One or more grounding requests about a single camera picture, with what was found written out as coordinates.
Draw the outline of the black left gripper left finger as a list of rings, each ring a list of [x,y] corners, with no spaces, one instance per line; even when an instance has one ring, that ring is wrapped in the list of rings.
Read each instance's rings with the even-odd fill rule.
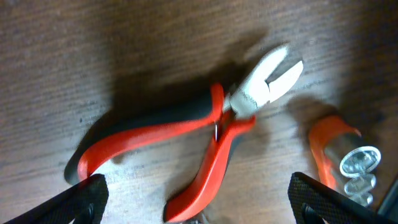
[[[109,191],[103,174],[95,174],[5,224],[100,224]]]

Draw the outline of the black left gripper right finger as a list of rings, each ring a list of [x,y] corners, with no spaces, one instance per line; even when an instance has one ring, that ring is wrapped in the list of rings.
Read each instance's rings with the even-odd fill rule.
[[[298,224],[395,223],[302,172],[291,175],[287,193]]]

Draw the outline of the orange socket rail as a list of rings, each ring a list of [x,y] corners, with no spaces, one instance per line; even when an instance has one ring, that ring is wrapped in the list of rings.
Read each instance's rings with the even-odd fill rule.
[[[320,182],[364,207],[370,206],[380,150],[366,143],[359,130],[338,115],[319,119],[310,128],[308,140]]]

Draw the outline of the black cardboard box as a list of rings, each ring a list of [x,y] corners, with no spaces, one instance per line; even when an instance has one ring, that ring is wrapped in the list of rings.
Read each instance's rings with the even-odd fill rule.
[[[397,206],[398,206],[398,180],[395,179],[393,184],[385,195],[377,213],[385,218],[397,222]]]

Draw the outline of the red diagonal cutters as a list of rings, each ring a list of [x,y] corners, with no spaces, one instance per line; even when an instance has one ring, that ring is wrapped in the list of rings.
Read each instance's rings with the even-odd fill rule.
[[[87,179],[105,162],[125,152],[212,125],[214,133],[195,178],[167,200],[163,211],[164,223],[191,220],[215,198],[239,139],[255,125],[256,113],[286,94],[302,74],[303,62],[298,61],[268,81],[289,53],[289,44],[273,48],[230,92],[215,83],[195,100],[110,127],[85,148],[76,165],[77,177]]]

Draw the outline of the silver ring wrench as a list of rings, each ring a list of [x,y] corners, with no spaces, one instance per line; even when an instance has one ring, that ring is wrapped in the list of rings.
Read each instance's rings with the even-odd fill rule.
[[[210,224],[206,215],[203,212],[198,213],[189,220],[184,221],[182,224]]]

